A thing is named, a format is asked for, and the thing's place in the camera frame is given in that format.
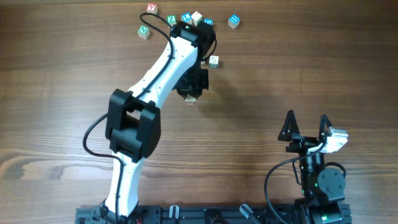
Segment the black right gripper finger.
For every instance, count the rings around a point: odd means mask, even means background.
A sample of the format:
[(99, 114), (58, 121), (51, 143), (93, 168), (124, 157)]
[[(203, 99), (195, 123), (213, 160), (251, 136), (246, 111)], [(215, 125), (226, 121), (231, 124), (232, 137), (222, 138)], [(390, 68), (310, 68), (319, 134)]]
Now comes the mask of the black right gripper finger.
[(293, 141), (300, 138), (300, 131), (293, 110), (287, 112), (284, 125), (277, 137), (279, 141)]
[(328, 116), (326, 114), (321, 115), (320, 116), (320, 127), (319, 127), (319, 133), (318, 133), (319, 140), (323, 140), (326, 130), (331, 126), (332, 126), (332, 123), (328, 119)]

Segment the red picture wooden block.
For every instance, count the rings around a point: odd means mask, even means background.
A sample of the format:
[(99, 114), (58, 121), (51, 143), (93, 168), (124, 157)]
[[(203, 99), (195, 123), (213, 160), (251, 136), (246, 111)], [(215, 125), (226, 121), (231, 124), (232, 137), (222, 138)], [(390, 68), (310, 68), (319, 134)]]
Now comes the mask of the red picture wooden block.
[(185, 99), (185, 104), (186, 105), (195, 105), (196, 104), (196, 98), (194, 96), (187, 96)]

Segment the green sided wooden block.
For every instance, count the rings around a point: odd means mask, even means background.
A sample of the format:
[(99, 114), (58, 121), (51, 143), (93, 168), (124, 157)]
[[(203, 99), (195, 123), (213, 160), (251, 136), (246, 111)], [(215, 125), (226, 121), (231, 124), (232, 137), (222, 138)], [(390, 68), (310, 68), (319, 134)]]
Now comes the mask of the green sided wooden block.
[(211, 55), (208, 59), (208, 64), (210, 68), (218, 68), (219, 67), (219, 56)]

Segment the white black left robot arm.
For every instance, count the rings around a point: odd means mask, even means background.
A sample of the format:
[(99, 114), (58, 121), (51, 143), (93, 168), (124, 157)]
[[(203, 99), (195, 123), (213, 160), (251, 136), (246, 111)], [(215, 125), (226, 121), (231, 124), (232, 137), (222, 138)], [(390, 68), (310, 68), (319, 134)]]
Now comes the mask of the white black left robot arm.
[(180, 21), (172, 26), (162, 55), (128, 91), (116, 89), (109, 98), (105, 137), (114, 156), (111, 190), (100, 206), (106, 223), (134, 223), (137, 189), (144, 161), (160, 135), (160, 110), (175, 90), (183, 99), (197, 99), (209, 88), (201, 61), (215, 45), (214, 27)]

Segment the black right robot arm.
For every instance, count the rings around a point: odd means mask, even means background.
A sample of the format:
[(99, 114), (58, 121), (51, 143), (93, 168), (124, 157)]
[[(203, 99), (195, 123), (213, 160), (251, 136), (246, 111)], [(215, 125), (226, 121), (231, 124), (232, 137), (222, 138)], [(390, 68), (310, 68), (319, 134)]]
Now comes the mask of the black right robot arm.
[(278, 140), (288, 142), (287, 152), (297, 153), (300, 176), (296, 181), (303, 198), (292, 205), (290, 223), (342, 223), (345, 199), (345, 168), (337, 162), (325, 162), (324, 156), (339, 151), (348, 142), (344, 129), (333, 127), (327, 115), (320, 118), (317, 137), (302, 136), (292, 110), (287, 112)]

